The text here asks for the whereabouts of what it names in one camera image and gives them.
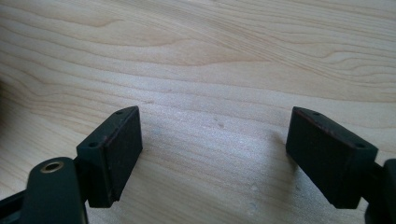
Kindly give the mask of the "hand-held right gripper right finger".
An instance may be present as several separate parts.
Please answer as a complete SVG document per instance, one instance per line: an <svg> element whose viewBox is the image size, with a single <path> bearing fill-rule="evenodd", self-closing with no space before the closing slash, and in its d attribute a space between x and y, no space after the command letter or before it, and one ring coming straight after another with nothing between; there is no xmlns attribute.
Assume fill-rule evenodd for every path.
<svg viewBox="0 0 396 224"><path fill-rule="evenodd" d="M355 209L378 149L319 112L295 106L287 154L336 208Z"/></svg>

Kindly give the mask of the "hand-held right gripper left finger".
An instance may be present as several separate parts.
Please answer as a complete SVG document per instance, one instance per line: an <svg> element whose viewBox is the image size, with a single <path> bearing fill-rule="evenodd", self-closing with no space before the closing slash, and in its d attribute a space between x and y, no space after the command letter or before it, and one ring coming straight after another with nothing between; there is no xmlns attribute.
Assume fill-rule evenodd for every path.
<svg viewBox="0 0 396 224"><path fill-rule="evenodd" d="M108 208L120 199L142 149L137 105L114 112L77 146L90 207Z"/></svg>

